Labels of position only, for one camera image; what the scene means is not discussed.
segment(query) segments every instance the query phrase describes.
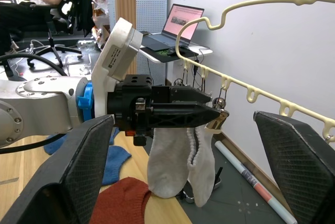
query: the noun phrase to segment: laptop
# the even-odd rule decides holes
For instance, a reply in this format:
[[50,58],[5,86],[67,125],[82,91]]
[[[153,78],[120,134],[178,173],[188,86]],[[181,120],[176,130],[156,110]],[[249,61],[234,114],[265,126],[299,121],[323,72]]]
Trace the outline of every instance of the laptop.
[[[155,35],[144,36],[142,45],[154,51],[175,47],[177,35],[183,26],[191,20],[200,18],[203,13],[203,8],[173,4],[162,32]],[[197,26],[198,23],[192,24],[183,32],[179,43],[180,47],[189,45]]]

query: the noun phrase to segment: blue cloth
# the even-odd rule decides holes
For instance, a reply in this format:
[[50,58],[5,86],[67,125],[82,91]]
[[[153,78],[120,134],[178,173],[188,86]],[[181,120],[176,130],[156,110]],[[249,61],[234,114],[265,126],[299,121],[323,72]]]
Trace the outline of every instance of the blue cloth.
[[[118,135],[120,132],[119,128],[115,128],[114,134],[113,136],[110,137],[109,140],[109,145],[113,145],[114,144],[114,139],[116,137],[116,135]],[[67,135],[63,136],[62,138],[50,143],[50,144],[46,144],[44,146],[44,151],[49,154],[52,155],[54,154],[58,149],[61,148],[62,144],[64,143],[64,141],[66,140]]]
[[108,148],[107,160],[103,178],[103,186],[114,184],[120,180],[120,170],[123,163],[131,157],[122,147],[116,145]]
[[44,146],[44,151],[49,154],[52,155],[54,154],[58,149],[61,148],[61,146],[63,145],[64,141],[66,140],[68,135],[64,135],[62,138],[50,143],[50,144],[46,144]]
[[115,128],[114,134],[111,136],[110,140],[109,140],[109,145],[113,145],[114,144],[114,139],[116,137],[116,135],[118,135],[120,132],[119,128]]
[[[107,160],[106,160],[104,178],[103,178],[103,183],[102,183],[103,186],[111,185],[120,180],[119,173],[121,170],[121,166],[127,159],[131,157],[131,154],[128,153],[125,149],[123,149],[122,147],[113,145],[114,139],[116,135],[118,135],[119,132],[120,132],[119,128],[116,128],[114,134],[110,137],[110,140],[109,140],[110,147],[108,148],[108,153],[107,153]],[[62,138],[50,144],[45,145],[44,151],[49,155],[54,154],[58,149],[60,149],[60,147],[66,140],[67,136],[68,135],[65,135]]]

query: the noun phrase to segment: red knitted fabric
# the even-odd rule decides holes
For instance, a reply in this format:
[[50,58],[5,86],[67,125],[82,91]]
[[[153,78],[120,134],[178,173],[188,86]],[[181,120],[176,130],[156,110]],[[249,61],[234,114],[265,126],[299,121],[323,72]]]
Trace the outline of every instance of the red knitted fabric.
[[151,192],[136,178],[124,178],[99,194],[90,224],[144,224]]

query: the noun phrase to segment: screw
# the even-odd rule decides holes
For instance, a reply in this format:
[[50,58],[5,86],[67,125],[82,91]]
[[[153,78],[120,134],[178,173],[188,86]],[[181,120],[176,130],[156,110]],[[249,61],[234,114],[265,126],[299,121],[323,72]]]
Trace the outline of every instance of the screw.
[[73,93],[74,93],[74,89],[69,89],[69,94],[70,94],[70,96],[72,96]]

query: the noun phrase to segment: laptop screen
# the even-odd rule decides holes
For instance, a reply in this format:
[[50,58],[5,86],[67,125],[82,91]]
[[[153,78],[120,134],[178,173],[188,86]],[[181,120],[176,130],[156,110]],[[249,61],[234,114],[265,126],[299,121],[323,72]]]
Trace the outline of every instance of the laptop screen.
[[[163,32],[177,37],[182,27],[189,21],[200,18],[203,15],[203,8],[188,7],[173,4],[170,14],[166,20]],[[190,42],[198,24],[192,24],[182,34],[183,40]]]

